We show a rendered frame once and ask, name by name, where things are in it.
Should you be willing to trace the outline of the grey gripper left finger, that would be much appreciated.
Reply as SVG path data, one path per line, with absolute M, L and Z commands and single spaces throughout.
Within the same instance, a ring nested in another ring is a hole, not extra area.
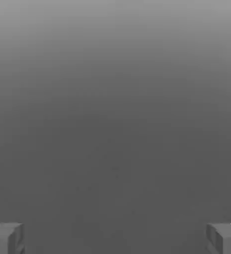
M 25 254 L 24 224 L 0 223 L 0 254 Z

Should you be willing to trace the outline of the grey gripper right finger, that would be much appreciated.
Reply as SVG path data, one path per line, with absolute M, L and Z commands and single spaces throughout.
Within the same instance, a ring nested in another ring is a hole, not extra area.
M 209 254 L 231 254 L 231 223 L 208 223 L 205 233 Z

